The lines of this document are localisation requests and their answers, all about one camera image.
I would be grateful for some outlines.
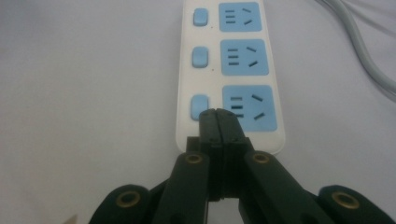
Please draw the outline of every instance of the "electrical outlet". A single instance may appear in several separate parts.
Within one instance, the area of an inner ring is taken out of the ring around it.
[[[277,128],[270,86],[224,86],[223,107],[239,119],[244,132],[273,132]]]
[[[259,4],[221,3],[219,22],[222,32],[255,32],[262,29]]]
[[[221,72],[225,76],[268,75],[268,60],[261,39],[226,39],[220,43]]]

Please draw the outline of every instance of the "light blue outlet panel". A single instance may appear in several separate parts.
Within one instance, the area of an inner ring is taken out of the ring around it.
[[[235,113],[244,132],[273,132],[277,129],[270,86],[224,86],[222,94],[223,108]]]
[[[221,3],[219,22],[222,32],[257,32],[262,29],[259,4]]]
[[[225,76],[268,75],[268,61],[261,39],[226,39],[220,44],[221,72]]]

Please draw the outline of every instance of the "white power strip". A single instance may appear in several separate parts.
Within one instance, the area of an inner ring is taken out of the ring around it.
[[[181,33],[177,145],[199,136],[208,108],[235,113],[257,150],[285,143],[264,5],[255,0],[187,0]]]

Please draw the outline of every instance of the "gray cable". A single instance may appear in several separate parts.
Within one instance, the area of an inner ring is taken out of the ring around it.
[[[369,76],[382,88],[392,95],[396,95],[396,81],[387,77],[373,62],[373,59],[368,52],[364,41],[361,37],[361,32],[358,25],[353,20],[353,17],[347,7],[340,0],[322,0],[329,5],[332,10],[338,15],[342,23],[346,27],[346,31],[352,41],[352,45]]]
[[[354,8],[352,5],[344,1],[344,5],[346,5],[347,9],[349,9],[350,12],[352,12],[357,18],[361,19],[364,21],[366,24],[370,25],[371,27],[375,28],[376,30],[384,33],[385,35],[389,35],[393,38],[396,38],[396,32],[391,31],[387,27],[371,20],[367,16],[365,16],[363,13],[359,12],[356,8]]]

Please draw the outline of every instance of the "light blue switch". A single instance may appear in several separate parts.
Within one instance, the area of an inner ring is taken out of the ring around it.
[[[191,118],[199,120],[199,115],[209,108],[209,99],[206,95],[197,94],[191,99]]]
[[[194,10],[194,26],[206,26],[207,25],[207,9],[196,8]]]
[[[192,51],[192,66],[194,68],[205,68],[208,61],[208,49],[206,47],[195,47]]]

